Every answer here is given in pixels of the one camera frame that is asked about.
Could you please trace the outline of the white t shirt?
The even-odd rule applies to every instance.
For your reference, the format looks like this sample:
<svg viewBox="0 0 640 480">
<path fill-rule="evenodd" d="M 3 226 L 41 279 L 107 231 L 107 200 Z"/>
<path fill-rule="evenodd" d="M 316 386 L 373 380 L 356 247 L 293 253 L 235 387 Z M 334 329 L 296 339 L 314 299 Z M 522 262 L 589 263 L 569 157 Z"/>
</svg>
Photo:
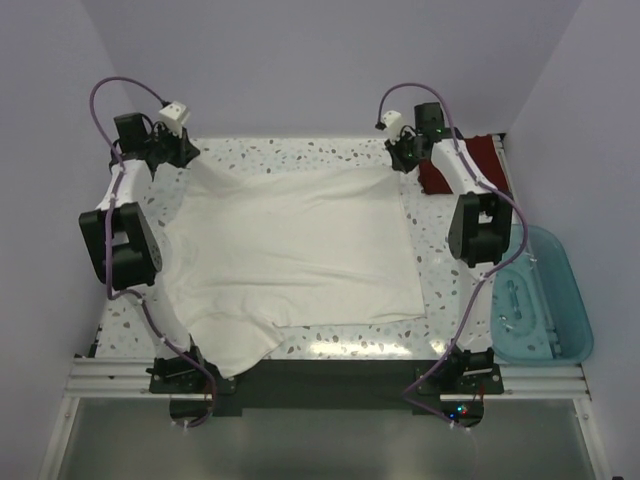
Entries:
<svg viewBox="0 0 640 480">
<path fill-rule="evenodd" d="M 287 328 L 425 311 L 400 178 L 387 166 L 241 176 L 197 160 L 165 235 L 165 291 L 226 378 Z"/>
</svg>

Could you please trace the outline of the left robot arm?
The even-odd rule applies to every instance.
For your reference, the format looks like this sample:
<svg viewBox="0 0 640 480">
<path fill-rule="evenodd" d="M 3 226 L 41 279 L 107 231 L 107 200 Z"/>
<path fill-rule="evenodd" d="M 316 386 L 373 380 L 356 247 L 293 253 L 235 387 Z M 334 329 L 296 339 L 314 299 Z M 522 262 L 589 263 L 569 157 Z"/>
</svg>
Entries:
<svg viewBox="0 0 640 480">
<path fill-rule="evenodd" d="M 161 281 L 163 258 L 142 204 L 157 170 L 167 164 L 185 169 L 200 150 L 183 130 L 143 113 L 114 119 L 118 138 L 110 146 L 111 181 L 95 209 L 79 216 L 79 227 L 96 276 L 111 300 L 124 298 L 145 324 L 156 358 L 148 370 L 163 385 L 190 376 L 209 379 L 206 362 L 181 325 Z"/>
</svg>

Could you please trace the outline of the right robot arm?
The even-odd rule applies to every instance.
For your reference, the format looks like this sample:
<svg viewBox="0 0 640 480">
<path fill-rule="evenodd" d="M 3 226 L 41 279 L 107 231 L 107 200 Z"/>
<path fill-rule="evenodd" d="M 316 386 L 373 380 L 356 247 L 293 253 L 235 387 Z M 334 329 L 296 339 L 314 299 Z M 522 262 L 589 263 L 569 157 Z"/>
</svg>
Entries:
<svg viewBox="0 0 640 480">
<path fill-rule="evenodd" d="M 376 127 L 387 135 L 385 148 L 394 170 L 409 173 L 429 162 L 457 196 L 447 245 L 459 267 L 462 318 L 447 352 L 424 375 L 444 387 L 464 377 L 489 374 L 494 367 L 492 271 L 510 245 L 512 206 L 473 161 L 459 131 L 445 126 L 440 104 L 418 105 L 414 116 L 410 126 L 399 112 L 390 110 L 380 115 Z"/>
</svg>

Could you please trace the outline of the folded dark red shirt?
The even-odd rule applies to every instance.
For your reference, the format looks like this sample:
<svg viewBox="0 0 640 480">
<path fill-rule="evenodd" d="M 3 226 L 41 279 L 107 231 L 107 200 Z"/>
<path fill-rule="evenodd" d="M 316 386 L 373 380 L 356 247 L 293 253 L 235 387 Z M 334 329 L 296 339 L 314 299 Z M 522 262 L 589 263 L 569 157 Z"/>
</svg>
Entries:
<svg viewBox="0 0 640 480">
<path fill-rule="evenodd" d="M 494 138 L 491 135 L 465 138 L 467 150 L 480 171 L 499 190 L 509 192 L 510 187 L 500 163 Z M 450 195 L 447 181 L 441 172 L 433 165 L 431 158 L 425 159 L 419 165 L 419 182 L 426 195 Z"/>
</svg>

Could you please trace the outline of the blue plastic bin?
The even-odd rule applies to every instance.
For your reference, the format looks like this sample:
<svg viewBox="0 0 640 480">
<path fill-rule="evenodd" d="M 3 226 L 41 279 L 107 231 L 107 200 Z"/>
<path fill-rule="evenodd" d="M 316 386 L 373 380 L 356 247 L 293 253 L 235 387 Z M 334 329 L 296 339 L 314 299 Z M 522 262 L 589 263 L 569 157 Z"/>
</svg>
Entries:
<svg viewBox="0 0 640 480">
<path fill-rule="evenodd" d="M 525 250 L 494 277 L 493 349 L 513 365 L 571 366 L 592 353 L 588 315 L 561 242 L 531 226 Z"/>
</svg>

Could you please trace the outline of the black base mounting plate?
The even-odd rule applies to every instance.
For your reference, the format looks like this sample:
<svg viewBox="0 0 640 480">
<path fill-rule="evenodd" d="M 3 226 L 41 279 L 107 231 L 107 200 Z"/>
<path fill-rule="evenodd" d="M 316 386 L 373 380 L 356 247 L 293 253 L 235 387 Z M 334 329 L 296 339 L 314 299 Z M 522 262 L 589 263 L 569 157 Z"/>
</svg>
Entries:
<svg viewBox="0 0 640 480">
<path fill-rule="evenodd" d="M 505 388 L 486 355 L 429 360 L 263 360 L 223 378 L 207 364 L 155 360 L 149 390 L 170 396 L 174 420 L 239 416 L 247 409 L 401 410 L 437 415 L 461 427 L 484 416 L 484 399 Z"/>
</svg>

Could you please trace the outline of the aluminium frame rail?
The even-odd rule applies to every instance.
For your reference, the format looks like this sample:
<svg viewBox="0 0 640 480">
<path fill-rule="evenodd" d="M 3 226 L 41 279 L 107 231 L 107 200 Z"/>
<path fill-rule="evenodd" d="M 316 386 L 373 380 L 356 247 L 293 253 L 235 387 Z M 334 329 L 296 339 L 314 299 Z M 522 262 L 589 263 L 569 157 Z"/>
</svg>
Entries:
<svg viewBox="0 0 640 480">
<path fill-rule="evenodd" d="M 64 395 L 77 398 L 149 397 L 145 359 L 79 358 L 72 363 Z M 503 364 L 505 392 L 497 400 L 589 400 L 590 391 L 579 366 L 519 367 Z"/>
</svg>

